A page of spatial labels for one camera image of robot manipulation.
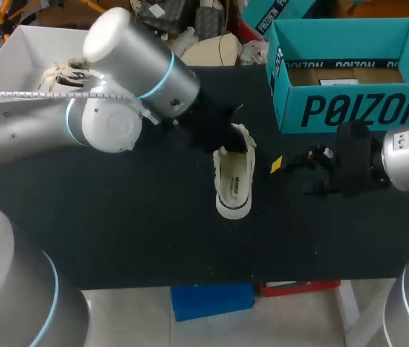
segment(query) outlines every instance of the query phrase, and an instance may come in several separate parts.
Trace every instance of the white sneaker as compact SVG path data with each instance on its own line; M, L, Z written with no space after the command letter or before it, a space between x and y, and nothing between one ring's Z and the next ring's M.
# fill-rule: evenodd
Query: white sneaker
M216 208L224 218L240 219L251 209L256 143L243 124L232 125L244 136L247 151L228 152L221 147L214 152Z
M38 87L40 92L69 93L82 88L89 77L89 62L72 59L67 63L54 63L44 71Z

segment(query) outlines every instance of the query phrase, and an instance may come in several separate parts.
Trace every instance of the yellow tag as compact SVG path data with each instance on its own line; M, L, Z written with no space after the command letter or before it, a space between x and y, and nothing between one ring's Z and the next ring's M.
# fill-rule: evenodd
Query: yellow tag
M276 161L272 163L272 170L270 170L270 173L273 174L278 170L279 168L282 167L282 156L280 156Z

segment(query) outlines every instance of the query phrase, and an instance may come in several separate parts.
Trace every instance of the black fabric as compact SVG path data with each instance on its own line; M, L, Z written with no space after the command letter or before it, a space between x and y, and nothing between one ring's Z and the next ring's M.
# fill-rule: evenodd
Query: black fabric
M130 153L70 148L1 167L0 209L83 289L397 276L409 259L409 192L302 195L315 173L272 177L272 160L332 147L333 134L282 136L263 67L196 72L220 101L244 104L233 120L257 143L243 220L216 210L212 156L180 127L147 122Z

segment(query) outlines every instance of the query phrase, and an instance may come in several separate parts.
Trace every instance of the white floor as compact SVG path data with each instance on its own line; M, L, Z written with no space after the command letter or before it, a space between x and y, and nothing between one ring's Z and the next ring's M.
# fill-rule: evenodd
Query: white floor
M359 309L379 281L354 281ZM86 291L93 316L91 347L343 347L334 291L257 298L252 309L177 323L169 288ZM378 334L369 347L385 347Z

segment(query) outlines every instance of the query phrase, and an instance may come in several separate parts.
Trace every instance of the white shoe in box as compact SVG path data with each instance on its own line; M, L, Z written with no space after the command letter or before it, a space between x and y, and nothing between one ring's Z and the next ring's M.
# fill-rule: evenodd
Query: white shoe in box
M214 152L216 208L227 219L240 219L251 209L256 143L243 124L232 124L245 139L246 153L228 152L224 147Z

